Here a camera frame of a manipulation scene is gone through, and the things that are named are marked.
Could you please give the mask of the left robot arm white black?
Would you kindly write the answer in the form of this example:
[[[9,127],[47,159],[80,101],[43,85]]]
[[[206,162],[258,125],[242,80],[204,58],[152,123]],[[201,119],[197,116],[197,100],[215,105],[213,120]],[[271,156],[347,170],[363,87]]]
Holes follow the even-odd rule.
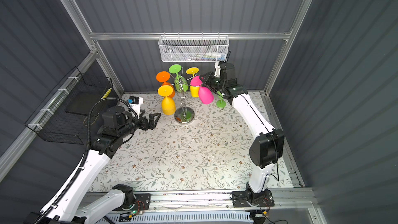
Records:
[[[147,204],[138,200],[131,186],[117,184],[98,200],[80,207],[89,186],[99,172],[110,162],[116,151],[124,144],[126,136],[133,137],[137,129],[153,130],[160,113],[137,113],[134,108],[126,111],[122,106],[109,108],[104,114],[104,125],[98,135],[87,142],[86,151],[73,173],[38,212],[31,212],[26,224],[95,224],[114,209],[122,209],[136,215],[147,209]]]

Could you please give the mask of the pink wine glass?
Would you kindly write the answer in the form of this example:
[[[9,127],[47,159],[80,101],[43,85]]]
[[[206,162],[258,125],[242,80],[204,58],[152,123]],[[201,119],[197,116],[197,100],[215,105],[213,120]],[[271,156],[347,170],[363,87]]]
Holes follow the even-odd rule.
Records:
[[[212,92],[207,87],[205,87],[202,82],[201,82],[200,90],[199,90],[199,99],[205,105],[212,103],[214,100]]]

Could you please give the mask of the chrome wine glass rack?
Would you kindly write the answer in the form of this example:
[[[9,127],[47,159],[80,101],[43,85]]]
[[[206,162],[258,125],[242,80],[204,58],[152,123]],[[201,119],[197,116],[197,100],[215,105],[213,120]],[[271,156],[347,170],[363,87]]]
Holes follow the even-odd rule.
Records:
[[[189,89],[190,90],[190,84],[189,84],[189,80],[191,77],[189,77],[188,79],[186,79]],[[181,101],[181,107],[178,108],[174,114],[175,120],[181,124],[188,124],[190,123],[194,117],[195,117],[195,112],[192,108],[188,107],[186,104],[186,98],[188,96],[188,91],[185,93],[178,93],[176,90],[176,94],[178,95],[178,97],[180,98]]]

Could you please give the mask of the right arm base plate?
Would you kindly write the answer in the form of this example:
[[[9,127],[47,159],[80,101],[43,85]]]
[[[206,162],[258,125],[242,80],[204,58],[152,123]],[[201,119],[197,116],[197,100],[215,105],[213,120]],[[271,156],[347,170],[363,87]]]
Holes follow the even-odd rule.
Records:
[[[245,191],[233,191],[230,193],[230,199],[233,206],[236,208],[242,207],[274,207],[275,202],[272,192],[265,189],[261,193],[250,193],[247,189]]]

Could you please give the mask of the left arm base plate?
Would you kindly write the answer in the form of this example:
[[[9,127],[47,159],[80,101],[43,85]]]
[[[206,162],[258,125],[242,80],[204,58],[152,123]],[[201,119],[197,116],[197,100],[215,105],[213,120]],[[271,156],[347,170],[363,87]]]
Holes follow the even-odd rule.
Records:
[[[134,194],[123,198],[122,205],[113,211],[147,211],[151,202],[151,194]]]

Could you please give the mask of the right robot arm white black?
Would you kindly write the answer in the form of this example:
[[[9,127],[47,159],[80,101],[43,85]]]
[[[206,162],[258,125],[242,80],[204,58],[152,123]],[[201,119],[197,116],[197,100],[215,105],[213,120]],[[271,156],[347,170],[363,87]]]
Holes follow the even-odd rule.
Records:
[[[282,129],[274,128],[254,105],[247,89],[238,84],[235,67],[225,61],[216,62],[215,71],[199,76],[202,85],[217,93],[241,114],[248,125],[254,141],[249,148],[249,156],[254,164],[252,175],[246,186],[248,198],[265,194],[271,177],[279,179],[279,168],[276,174],[272,168],[278,166],[283,155],[285,134]]]

